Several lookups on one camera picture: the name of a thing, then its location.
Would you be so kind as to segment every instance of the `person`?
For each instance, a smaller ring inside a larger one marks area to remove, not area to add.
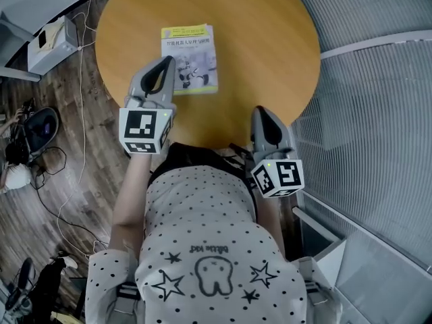
[[[15,112],[15,115],[0,127],[0,136],[4,135],[7,129],[14,123],[19,122],[23,113],[22,108]],[[23,164],[10,163],[3,151],[0,151],[0,193],[5,193],[8,190],[24,187],[28,185],[32,179],[31,172],[28,167]]]
[[[133,278],[137,323],[305,323],[277,199],[209,149],[174,143],[152,175],[151,159],[132,155],[109,247],[90,257],[86,322],[112,323]]]
[[[32,301],[32,322],[46,324],[50,322],[51,312],[60,288],[61,275],[65,268],[77,269],[78,264],[68,253],[60,251],[40,272],[38,281],[28,297]]]

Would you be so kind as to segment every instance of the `star print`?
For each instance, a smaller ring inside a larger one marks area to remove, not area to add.
[[[163,275],[163,282],[152,285],[152,287],[163,290],[163,301],[165,302],[171,293],[184,296],[184,293],[178,287],[184,275],[179,278],[170,279],[164,270],[161,270],[161,273]]]
[[[249,304],[252,302],[252,300],[259,299],[254,295],[255,290],[253,290],[251,293],[248,293],[246,290],[243,290],[243,292],[244,292],[244,296],[242,296],[242,299],[246,299],[249,302]]]
[[[268,272],[268,267],[269,267],[269,262],[266,262],[264,267],[260,270],[254,267],[250,267],[254,272],[255,272],[255,276],[252,279],[252,282],[256,282],[256,281],[262,281],[264,283],[264,286],[266,286],[267,288],[269,287],[269,279],[272,278],[276,278],[277,276],[275,275],[270,275]]]
[[[171,252],[168,252],[169,253],[169,258],[165,258],[165,260],[166,261],[170,261],[171,262],[171,264],[172,263],[175,263],[175,262],[181,262],[182,260],[178,257],[178,256],[180,256],[180,253],[177,253],[177,254],[172,254]]]

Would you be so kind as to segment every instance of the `white cable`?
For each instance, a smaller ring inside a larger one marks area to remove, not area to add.
[[[61,216],[61,210],[62,210],[62,208],[64,208],[64,206],[69,202],[69,199],[71,199],[71,197],[72,197],[72,196],[75,194],[75,192],[77,191],[77,189],[78,189],[78,185],[80,185],[80,183],[81,183],[82,175],[83,175],[83,173],[84,173],[84,169],[85,169],[85,167],[86,167],[86,124],[85,124],[85,120],[84,120],[84,98],[83,98],[83,96],[82,96],[82,56],[83,56],[84,48],[87,47],[87,46],[92,45],[93,43],[95,43],[95,42],[91,42],[91,43],[89,43],[88,45],[84,45],[84,46],[83,46],[83,44],[84,44],[84,36],[85,36],[85,34],[86,34],[86,30],[87,30],[87,29],[90,29],[90,30],[92,30],[92,31],[96,31],[95,29],[89,28],[89,27],[87,26],[87,18],[88,18],[88,14],[89,14],[89,12],[90,12],[90,5],[91,5],[91,3],[92,3],[92,0],[90,0],[90,1],[88,2],[87,14],[85,14],[84,12],[80,12],[80,13],[76,14],[76,15],[72,18],[72,19],[74,19],[76,16],[78,16],[78,15],[80,15],[80,14],[84,14],[84,16],[85,16],[85,19],[84,19],[84,32],[82,33],[81,46],[78,47],[78,50],[81,51],[81,56],[80,56],[80,98],[81,98],[82,135],[83,135],[83,138],[84,138],[84,150],[83,150],[83,154],[84,154],[84,162],[83,162],[83,164],[82,164],[82,169],[81,169],[81,173],[80,173],[80,178],[78,179],[78,183],[76,184],[74,190],[73,190],[72,193],[68,196],[68,198],[66,199],[66,201],[65,201],[65,202],[60,206],[59,214],[58,214],[58,216],[57,216],[57,227],[58,227],[59,232],[60,232],[61,236],[63,237],[63,239],[66,240],[66,241],[67,241],[67,242],[68,242],[68,243],[69,243],[73,248],[75,248],[78,252],[80,252],[81,254],[83,254],[83,255],[86,257],[87,260],[88,260],[88,258],[89,258],[89,256],[90,256],[91,254],[88,254],[88,253],[82,252],[78,247],[76,247],[76,246],[75,246],[74,244],[72,244],[68,239],[66,239],[66,237],[65,237],[64,234],[63,234],[63,232],[61,231],[60,224],[59,224],[59,219],[60,219],[60,216]],[[95,241],[93,242],[93,252],[94,252],[94,253],[95,253],[95,244],[96,244],[96,241],[99,241],[99,240],[95,240]]]

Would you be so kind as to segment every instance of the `wooden floor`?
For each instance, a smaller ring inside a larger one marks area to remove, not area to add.
[[[99,16],[108,0],[92,0],[88,26],[96,28]],[[72,18],[78,12],[86,12],[88,3],[69,13]],[[78,28],[78,39],[83,32],[83,16],[74,20]],[[95,33],[88,31],[84,44],[95,40]],[[0,84],[0,113],[8,117],[21,104],[34,97],[37,107],[52,106],[60,112],[62,124],[51,145],[60,146],[67,154],[66,168],[59,174],[46,175],[46,185],[40,189],[45,204],[55,213],[76,191],[62,210],[66,220],[83,225],[102,241],[108,242],[112,210],[128,159],[118,142],[118,106],[105,90],[95,59],[94,46],[84,48],[82,62],[82,95],[84,97],[84,119],[86,126],[86,168],[77,187],[84,162],[84,139],[80,103],[80,53],[67,58],[43,76],[37,83],[5,79]],[[26,52],[20,54],[12,65],[26,70]],[[0,140],[0,147],[5,141]],[[50,173],[63,165],[63,156],[57,151],[48,151],[39,160]],[[285,226],[292,222],[292,214],[283,211]],[[60,222],[65,237],[81,251],[92,253],[94,238],[82,229]],[[292,228],[287,228],[292,235]],[[287,244],[287,256],[293,244]],[[78,261],[78,270],[68,269],[63,277],[60,297],[65,307],[74,308],[79,293],[69,277],[86,277],[87,260],[70,246],[59,233],[56,217],[50,215],[38,200],[31,187],[10,191],[0,195],[0,273],[8,284],[16,275],[25,258],[31,257],[38,272],[47,264],[49,257],[58,250],[66,250]]]

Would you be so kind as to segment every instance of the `polka dot shirt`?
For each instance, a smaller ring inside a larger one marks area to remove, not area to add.
[[[237,177],[208,166],[164,173],[149,186],[135,281],[148,323],[305,323],[306,288]],[[90,258],[86,322],[105,323],[128,253]]]

